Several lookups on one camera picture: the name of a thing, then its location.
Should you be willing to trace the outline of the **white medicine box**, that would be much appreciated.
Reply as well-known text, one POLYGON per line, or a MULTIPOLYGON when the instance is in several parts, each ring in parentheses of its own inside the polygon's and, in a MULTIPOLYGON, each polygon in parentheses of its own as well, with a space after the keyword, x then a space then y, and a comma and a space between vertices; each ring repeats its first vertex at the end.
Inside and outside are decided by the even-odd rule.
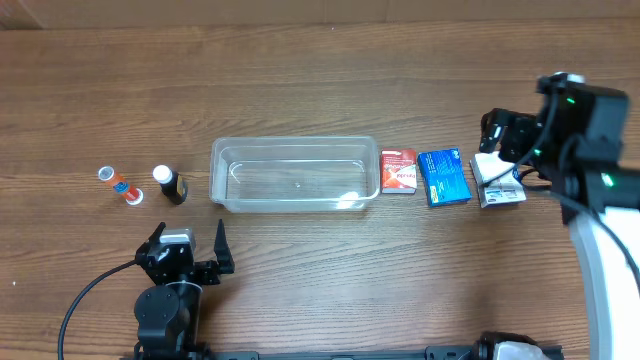
POLYGON ((513 163, 501 160, 498 152, 477 153, 471 158, 470 166, 482 208, 512 205, 526 200, 513 163))

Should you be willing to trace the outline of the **clear plastic container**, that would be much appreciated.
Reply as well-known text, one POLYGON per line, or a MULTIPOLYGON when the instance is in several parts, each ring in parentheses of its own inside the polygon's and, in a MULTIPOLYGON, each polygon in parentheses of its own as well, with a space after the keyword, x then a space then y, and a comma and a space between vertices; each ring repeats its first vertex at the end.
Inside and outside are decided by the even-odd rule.
POLYGON ((360 211, 380 193, 370 136, 223 137, 209 196, 232 213, 360 211))

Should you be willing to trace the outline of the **red medicine box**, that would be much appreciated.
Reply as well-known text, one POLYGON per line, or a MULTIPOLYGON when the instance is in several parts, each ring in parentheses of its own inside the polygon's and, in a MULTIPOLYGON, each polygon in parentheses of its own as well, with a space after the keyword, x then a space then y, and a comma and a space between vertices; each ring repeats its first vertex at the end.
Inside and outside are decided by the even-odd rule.
POLYGON ((413 149, 383 149, 380 156, 381 192, 414 194, 417 190, 416 159, 413 149))

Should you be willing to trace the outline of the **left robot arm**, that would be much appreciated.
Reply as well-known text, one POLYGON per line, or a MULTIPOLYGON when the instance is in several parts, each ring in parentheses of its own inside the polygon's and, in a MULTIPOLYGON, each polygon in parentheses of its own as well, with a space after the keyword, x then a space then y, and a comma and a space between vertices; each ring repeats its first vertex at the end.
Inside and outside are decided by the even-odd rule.
POLYGON ((137 359, 212 359, 210 347, 197 340, 203 288, 235 272, 225 227, 218 222, 212 260, 197 262, 196 240, 189 228, 160 223, 135 254, 154 285, 136 300, 137 359))

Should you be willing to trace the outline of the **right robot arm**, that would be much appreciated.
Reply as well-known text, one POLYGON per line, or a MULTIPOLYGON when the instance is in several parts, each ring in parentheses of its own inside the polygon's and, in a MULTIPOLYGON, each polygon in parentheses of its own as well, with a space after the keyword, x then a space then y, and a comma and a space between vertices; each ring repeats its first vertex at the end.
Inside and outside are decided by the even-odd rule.
POLYGON ((527 165, 561 205, 582 272, 593 359, 639 356, 639 172, 620 164, 630 108, 622 91, 559 72, 541 77, 536 115, 494 108, 482 153, 527 165))

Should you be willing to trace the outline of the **blue medicine box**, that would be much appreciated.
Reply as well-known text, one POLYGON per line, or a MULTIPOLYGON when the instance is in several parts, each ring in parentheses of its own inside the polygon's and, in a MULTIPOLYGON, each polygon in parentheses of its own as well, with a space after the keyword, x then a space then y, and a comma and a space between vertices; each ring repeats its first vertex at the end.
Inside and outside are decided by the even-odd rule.
POLYGON ((458 148, 419 153, 417 164, 430 207, 466 203, 472 198, 458 148))

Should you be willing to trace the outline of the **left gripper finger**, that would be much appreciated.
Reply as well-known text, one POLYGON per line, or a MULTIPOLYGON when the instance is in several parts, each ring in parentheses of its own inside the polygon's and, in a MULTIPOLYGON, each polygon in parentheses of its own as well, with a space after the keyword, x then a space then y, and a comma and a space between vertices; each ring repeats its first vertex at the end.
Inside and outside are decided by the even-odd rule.
POLYGON ((235 272, 235 262, 227 242, 226 231, 222 219, 218 221, 216 237, 214 241, 214 252, 220 274, 233 274, 235 272))
POLYGON ((160 222, 156 227, 156 229, 153 231, 153 233, 149 236, 148 242, 150 244, 158 243, 165 228, 166 228, 166 223, 160 222))

